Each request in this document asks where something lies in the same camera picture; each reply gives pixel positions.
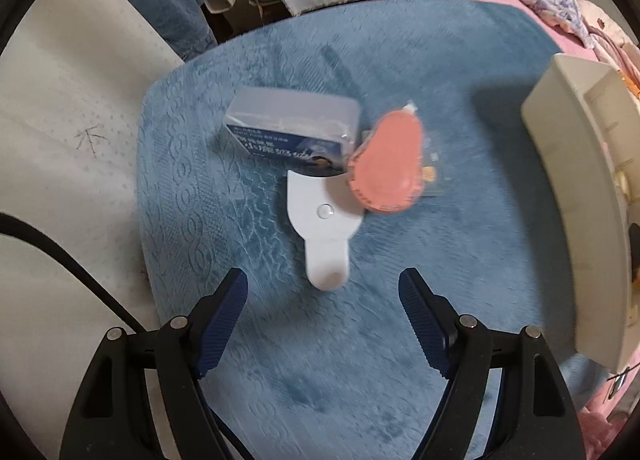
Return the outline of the pink sleeve forearm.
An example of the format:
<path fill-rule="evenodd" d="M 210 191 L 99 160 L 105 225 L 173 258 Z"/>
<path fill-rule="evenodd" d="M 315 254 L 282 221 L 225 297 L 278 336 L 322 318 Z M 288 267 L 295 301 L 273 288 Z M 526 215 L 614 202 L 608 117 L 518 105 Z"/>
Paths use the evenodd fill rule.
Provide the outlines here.
<path fill-rule="evenodd" d="M 605 381 L 578 412 L 586 458 L 597 459 L 639 406 L 639 368 Z"/>

